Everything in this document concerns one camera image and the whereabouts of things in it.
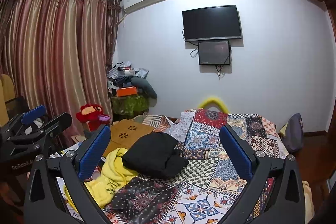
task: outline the yellow pipe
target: yellow pipe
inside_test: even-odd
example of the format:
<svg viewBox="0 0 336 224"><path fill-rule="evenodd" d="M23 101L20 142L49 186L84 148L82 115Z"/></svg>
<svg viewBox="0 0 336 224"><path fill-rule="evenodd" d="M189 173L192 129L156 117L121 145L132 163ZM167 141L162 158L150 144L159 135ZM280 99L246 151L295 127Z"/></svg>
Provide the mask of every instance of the yellow pipe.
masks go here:
<svg viewBox="0 0 336 224"><path fill-rule="evenodd" d="M226 105L223 103L223 101L221 99L219 99L218 97L209 97L208 99L204 100L198 106L198 108L204 108L205 106L207 106L211 103L216 104L219 107L219 109L221 110L221 112L230 113L229 110L227 109Z"/></svg>

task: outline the monitor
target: monitor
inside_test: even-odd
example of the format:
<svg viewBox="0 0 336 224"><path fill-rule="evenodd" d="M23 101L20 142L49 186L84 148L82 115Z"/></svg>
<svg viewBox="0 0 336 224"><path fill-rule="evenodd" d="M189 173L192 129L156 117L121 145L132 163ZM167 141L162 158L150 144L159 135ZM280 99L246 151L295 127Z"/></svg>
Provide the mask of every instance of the monitor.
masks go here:
<svg viewBox="0 0 336 224"><path fill-rule="evenodd" d="M198 43L200 65L230 65L230 44L228 41L207 41Z"/></svg>
<svg viewBox="0 0 336 224"><path fill-rule="evenodd" d="M236 5L187 10L182 17L185 41L242 37Z"/></svg>

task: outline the white wall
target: white wall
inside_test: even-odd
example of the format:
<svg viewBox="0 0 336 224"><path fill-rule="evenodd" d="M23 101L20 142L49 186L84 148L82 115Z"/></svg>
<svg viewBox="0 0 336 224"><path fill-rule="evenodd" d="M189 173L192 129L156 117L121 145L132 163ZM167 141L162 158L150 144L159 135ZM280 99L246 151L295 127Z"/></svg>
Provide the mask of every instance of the white wall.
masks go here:
<svg viewBox="0 0 336 224"><path fill-rule="evenodd" d="M191 58L182 11L236 4L242 41L219 81ZM209 96L231 113L258 113L280 128L300 112L305 132L325 130L334 89L333 45L325 11L309 0L167 0L128 15L118 30L118 60L149 69L158 94L151 113L179 117Z"/></svg>

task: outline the yellow blanket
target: yellow blanket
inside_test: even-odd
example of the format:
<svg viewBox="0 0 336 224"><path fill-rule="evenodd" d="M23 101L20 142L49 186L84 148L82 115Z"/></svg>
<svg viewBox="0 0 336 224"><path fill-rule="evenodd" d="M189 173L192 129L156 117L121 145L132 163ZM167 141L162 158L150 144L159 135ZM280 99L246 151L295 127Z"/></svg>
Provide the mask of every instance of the yellow blanket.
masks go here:
<svg viewBox="0 0 336 224"><path fill-rule="evenodd" d="M106 157L106 162L103 165L100 177L96 180L84 183L101 208L104 208L107 203L111 202L115 191L138 175L137 172L124 167L121 156L125 154L126 151L127 149L125 148L117 148L109 153ZM64 186L64 192L69 204L76 209L66 186Z"/></svg>

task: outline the purple bag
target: purple bag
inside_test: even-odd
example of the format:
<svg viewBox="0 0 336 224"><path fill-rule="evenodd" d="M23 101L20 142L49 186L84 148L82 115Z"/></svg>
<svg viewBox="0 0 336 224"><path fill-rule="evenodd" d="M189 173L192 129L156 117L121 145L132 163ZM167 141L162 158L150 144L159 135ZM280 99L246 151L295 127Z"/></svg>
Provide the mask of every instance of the purple bag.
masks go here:
<svg viewBox="0 0 336 224"><path fill-rule="evenodd" d="M288 121L286 136L281 140L289 153L294 153L303 147L303 125L300 113L294 114Z"/></svg>

